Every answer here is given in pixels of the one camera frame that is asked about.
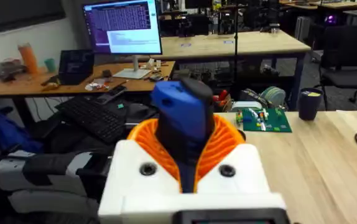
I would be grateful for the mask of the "right gripper white and orange right finger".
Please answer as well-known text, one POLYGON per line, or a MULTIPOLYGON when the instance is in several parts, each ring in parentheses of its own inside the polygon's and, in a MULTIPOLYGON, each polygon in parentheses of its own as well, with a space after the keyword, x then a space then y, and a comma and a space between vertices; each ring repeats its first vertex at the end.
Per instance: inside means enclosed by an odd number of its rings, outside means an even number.
POLYGON ((243 133, 224 117, 215 114, 213 122, 196 165, 196 193, 268 192, 257 148, 247 144, 243 133))

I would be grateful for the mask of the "right gripper white and orange left finger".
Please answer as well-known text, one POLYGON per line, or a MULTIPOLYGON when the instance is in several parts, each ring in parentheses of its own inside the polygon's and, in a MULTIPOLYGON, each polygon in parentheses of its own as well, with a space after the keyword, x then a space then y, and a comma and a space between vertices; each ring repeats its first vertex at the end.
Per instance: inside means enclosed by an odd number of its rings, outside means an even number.
POLYGON ((133 128, 117 143, 99 215, 152 215, 182 193, 179 168, 157 140, 157 119, 133 128))

